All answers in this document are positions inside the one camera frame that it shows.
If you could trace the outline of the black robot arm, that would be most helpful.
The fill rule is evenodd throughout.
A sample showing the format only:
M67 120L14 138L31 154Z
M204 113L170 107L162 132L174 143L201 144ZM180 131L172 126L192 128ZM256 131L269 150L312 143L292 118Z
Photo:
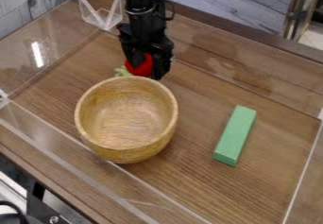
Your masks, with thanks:
M158 80L170 70L173 42L165 34L168 0L125 0L127 22L117 24L126 57L125 69L134 75Z

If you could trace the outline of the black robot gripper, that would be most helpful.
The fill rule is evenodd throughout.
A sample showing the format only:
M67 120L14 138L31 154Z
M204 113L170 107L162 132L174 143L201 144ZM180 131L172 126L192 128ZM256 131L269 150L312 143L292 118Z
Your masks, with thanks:
M127 10L126 23L117 24L118 39L126 60L137 67L152 55L150 78L158 80L170 70L173 42L165 35L166 22L173 19L162 9Z

